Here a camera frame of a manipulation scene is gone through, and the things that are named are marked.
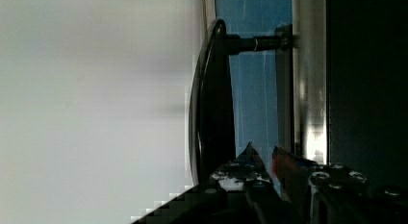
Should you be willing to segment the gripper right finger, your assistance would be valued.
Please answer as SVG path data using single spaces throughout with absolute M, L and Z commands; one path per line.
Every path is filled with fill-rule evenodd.
M 303 205 L 307 198 L 308 178 L 318 164 L 287 152 L 277 146 L 272 153 L 272 172 L 294 205 Z

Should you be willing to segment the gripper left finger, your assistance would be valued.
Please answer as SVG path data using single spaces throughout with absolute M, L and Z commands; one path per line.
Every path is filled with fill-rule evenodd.
M 250 181 L 272 182 L 252 142 L 233 161 L 222 164 L 210 176 L 211 184 L 218 185 L 227 192 L 243 191 L 244 184 Z

